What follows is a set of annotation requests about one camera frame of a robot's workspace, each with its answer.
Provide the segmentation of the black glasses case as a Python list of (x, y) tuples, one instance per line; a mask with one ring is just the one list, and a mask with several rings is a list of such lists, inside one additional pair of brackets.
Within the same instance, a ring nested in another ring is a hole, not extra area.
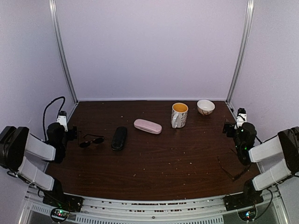
[(117, 127), (112, 138), (111, 148), (114, 151), (121, 151), (124, 148), (128, 130), (124, 126)]

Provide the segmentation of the pink glasses case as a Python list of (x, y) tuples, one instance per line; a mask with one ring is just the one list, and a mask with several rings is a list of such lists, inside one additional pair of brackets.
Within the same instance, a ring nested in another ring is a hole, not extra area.
[(136, 119), (134, 121), (134, 127), (152, 134), (160, 134), (162, 132), (162, 126), (160, 124), (144, 119)]

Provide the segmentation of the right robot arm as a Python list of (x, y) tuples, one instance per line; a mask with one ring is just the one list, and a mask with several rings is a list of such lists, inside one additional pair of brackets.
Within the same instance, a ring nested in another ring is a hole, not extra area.
[(251, 205), (264, 189), (279, 184), (299, 172), (299, 128), (297, 126), (280, 131), (257, 146), (254, 145), (257, 131), (249, 122), (242, 122), (239, 125), (225, 121), (222, 132), (233, 139), (236, 155), (244, 166), (283, 154), (281, 161), (245, 182), (243, 193), (239, 197), (242, 205)]

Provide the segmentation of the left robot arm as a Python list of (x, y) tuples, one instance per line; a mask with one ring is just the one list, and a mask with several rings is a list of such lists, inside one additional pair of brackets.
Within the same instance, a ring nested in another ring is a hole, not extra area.
[(15, 176), (36, 185), (57, 207), (67, 203), (58, 179), (41, 171), (26, 157), (25, 153), (43, 161), (61, 163), (66, 156), (68, 141), (78, 137), (77, 127), (66, 130), (58, 122), (48, 126), (47, 141), (42, 141), (29, 132), (27, 127), (7, 126), (0, 133), (0, 166)]

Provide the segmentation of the white ceramic bowl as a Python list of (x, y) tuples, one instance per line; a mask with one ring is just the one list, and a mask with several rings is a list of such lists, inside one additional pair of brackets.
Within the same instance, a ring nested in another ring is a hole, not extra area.
[(202, 99), (197, 102), (197, 109), (201, 115), (207, 116), (214, 111), (215, 104), (212, 101)]

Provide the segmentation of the patterned mug yellow inside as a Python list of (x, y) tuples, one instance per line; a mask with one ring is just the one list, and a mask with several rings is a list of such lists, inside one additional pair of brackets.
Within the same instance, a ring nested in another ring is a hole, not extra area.
[(188, 106), (184, 103), (174, 103), (171, 111), (171, 127), (183, 128), (186, 125)]

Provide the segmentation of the thin black frame glasses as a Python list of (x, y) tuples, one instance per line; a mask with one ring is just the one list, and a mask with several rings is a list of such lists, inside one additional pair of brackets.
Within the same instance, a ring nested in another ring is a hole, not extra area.
[(85, 134), (83, 136), (83, 138), (85, 139), (86, 137), (93, 137), (93, 139), (91, 140), (85, 140), (83, 142), (78, 142), (78, 146), (80, 148), (87, 148), (89, 147), (91, 144), (95, 144), (95, 145), (98, 145), (98, 144), (101, 144), (105, 141), (105, 137), (102, 136), (102, 135), (95, 135), (95, 134)]

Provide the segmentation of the tortoise frame glasses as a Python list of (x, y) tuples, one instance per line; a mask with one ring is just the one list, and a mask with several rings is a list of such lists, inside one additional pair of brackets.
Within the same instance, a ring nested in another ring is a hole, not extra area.
[(243, 175), (250, 171), (251, 164), (242, 165), (237, 157), (237, 152), (233, 148), (229, 148), (229, 155), (227, 157), (221, 158), (217, 156), (217, 162), (220, 169), (232, 182), (236, 182)]

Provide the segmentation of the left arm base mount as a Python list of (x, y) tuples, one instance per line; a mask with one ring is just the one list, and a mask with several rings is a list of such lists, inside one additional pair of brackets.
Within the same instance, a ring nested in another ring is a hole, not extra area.
[(50, 218), (55, 223), (62, 223), (72, 212), (81, 211), (84, 199), (64, 193), (59, 180), (54, 179), (53, 187), (50, 190), (41, 189), (41, 191), (44, 194), (43, 203), (53, 207), (50, 211)]

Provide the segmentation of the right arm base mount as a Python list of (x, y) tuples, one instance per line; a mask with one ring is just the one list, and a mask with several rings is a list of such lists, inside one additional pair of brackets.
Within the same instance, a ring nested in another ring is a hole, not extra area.
[(254, 221), (257, 216), (256, 205), (263, 202), (261, 194), (262, 191), (256, 190), (253, 184), (245, 183), (242, 193), (226, 195), (223, 198), (226, 211), (237, 210), (242, 221)]

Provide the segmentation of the front aluminium rail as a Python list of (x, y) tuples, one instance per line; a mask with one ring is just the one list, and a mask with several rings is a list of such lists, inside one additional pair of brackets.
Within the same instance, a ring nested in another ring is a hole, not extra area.
[[(172, 201), (124, 201), (84, 197), (80, 212), (72, 212), (62, 224), (288, 224), (278, 188), (262, 193), (254, 221), (242, 221), (237, 210), (226, 211), (224, 196)], [(53, 207), (43, 204), (42, 194), (30, 187), (23, 200), (20, 224), (56, 224)]]

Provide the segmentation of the right aluminium frame post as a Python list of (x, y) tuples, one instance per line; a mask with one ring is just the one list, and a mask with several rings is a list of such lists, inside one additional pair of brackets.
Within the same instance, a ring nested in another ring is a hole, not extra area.
[(252, 27), (252, 21), (253, 21), (253, 17), (254, 17), (254, 8), (255, 8), (255, 1), (248, 0), (239, 53), (238, 53), (231, 85), (230, 85), (228, 95), (226, 98), (226, 103), (228, 105), (232, 104), (231, 102), (232, 102), (233, 94), (234, 94), (234, 91), (235, 91), (235, 88), (237, 85), (237, 81), (238, 81), (238, 78), (239, 78), (239, 75), (240, 75), (240, 72), (242, 69), (242, 63), (243, 63), (243, 60), (245, 57), (246, 47), (247, 47), (247, 44), (249, 41), (249, 36), (250, 36), (250, 32), (251, 32), (251, 27)]

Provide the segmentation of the aluminium frame post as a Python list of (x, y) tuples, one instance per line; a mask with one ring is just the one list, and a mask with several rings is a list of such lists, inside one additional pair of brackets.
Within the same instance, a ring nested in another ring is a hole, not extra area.
[(232, 102), (233, 94), (234, 94), (234, 91), (235, 91), (235, 88), (237, 85), (237, 81), (238, 81), (238, 78), (239, 78), (239, 75), (240, 75), (240, 72), (242, 69), (242, 63), (243, 63), (243, 60), (245, 57), (246, 47), (247, 47), (247, 44), (249, 41), (249, 36), (250, 36), (250, 32), (251, 32), (251, 27), (252, 27), (252, 21), (253, 21), (253, 17), (254, 17), (254, 8), (255, 8), (255, 1), (248, 0), (239, 53), (238, 53), (231, 85), (230, 85), (228, 95), (226, 98), (226, 103), (228, 105), (232, 104), (231, 102)]
[(58, 13), (57, 13), (57, 4), (55, 0), (49, 0), (49, 7), (50, 7), (50, 14), (51, 14), (51, 19), (53, 23), (53, 28), (54, 28), (54, 33), (56, 37), (56, 42), (57, 42), (57, 47), (58, 47), (58, 53), (59, 53), (59, 58), (60, 62), (62, 65), (62, 70), (64, 77), (66, 79), (66, 83), (69, 89), (69, 92), (71, 94), (72, 100), (75, 104), (78, 103), (78, 98), (75, 93), (75, 89), (71, 80), (71, 75), (69, 71), (69, 67), (67, 64), (67, 59), (65, 55), (65, 50), (63, 46), (63, 40), (61, 36), (61, 30), (59, 26), (59, 18), (58, 18)]

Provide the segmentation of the left aluminium frame post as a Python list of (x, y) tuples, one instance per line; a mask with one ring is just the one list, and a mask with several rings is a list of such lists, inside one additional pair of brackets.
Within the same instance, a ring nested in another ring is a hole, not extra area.
[(59, 18), (58, 18), (58, 13), (57, 13), (57, 4), (55, 0), (49, 0), (49, 7), (50, 7), (50, 14), (51, 14), (51, 19), (53, 23), (53, 28), (54, 28), (54, 33), (56, 37), (56, 42), (57, 42), (57, 47), (58, 47), (58, 53), (59, 53), (59, 58), (60, 62), (62, 65), (62, 70), (64, 77), (66, 79), (66, 83), (69, 89), (69, 92), (71, 94), (72, 100), (75, 104), (78, 103), (78, 98), (75, 93), (75, 89), (71, 80), (71, 75), (69, 71), (69, 67), (67, 64), (67, 59), (65, 55), (65, 50), (63, 46), (63, 40), (61, 36), (61, 30), (59, 26)]

